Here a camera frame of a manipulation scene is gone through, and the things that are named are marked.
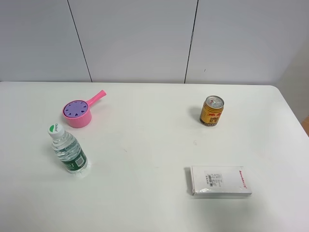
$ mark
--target toy saucepan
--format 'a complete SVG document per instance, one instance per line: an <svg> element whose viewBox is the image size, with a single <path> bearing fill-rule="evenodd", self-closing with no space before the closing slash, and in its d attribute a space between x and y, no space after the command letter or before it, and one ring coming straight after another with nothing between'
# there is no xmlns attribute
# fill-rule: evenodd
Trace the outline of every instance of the toy saucepan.
<svg viewBox="0 0 309 232"><path fill-rule="evenodd" d="M66 104L62 113L67 123L74 128L87 126L91 121L90 107L100 98L106 95L104 90L101 90L96 96L88 101L75 100Z"/></svg>

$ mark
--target bottle cap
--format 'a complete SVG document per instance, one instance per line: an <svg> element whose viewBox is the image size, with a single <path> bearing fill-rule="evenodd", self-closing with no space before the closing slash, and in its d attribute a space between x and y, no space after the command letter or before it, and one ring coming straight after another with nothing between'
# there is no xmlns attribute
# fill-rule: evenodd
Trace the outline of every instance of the bottle cap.
<svg viewBox="0 0 309 232"><path fill-rule="evenodd" d="M50 126L48 133L53 139L61 138L66 131L64 130L63 126L59 123L55 123Z"/></svg>

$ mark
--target white box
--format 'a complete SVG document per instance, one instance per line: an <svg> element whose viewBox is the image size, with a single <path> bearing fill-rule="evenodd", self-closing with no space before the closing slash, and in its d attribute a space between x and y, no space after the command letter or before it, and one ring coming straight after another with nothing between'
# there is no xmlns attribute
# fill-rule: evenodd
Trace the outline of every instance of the white box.
<svg viewBox="0 0 309 232"><path fill-rule="evenodd" d="M243 167L191 166L195 196L235 196L252 194Z"/></svg>

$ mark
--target plastic bottle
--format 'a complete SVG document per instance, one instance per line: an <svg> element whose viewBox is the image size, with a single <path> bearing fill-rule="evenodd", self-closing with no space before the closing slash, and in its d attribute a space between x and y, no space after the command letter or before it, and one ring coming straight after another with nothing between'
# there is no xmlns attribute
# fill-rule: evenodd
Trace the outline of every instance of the plastic bottle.
<svg viewBox="0 0 309 232"><path fill-rule="evenodd" d="M66 132L61 124L53 124L49 130L52 147L69 173L79 173L87 167L88 160L77 139Z"/></svg>

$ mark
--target gold can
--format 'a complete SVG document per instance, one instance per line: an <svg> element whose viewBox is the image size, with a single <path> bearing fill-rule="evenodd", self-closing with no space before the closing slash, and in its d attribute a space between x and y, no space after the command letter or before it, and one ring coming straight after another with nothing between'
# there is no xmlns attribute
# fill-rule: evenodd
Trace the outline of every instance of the gold can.
<svg viewBox="0 0 309 232"><path fill-rule="evenodd" d="M209 96L203 104L201 116L199 120L206 126L217 125L222 114L224 101L218 96Z"/></svg>

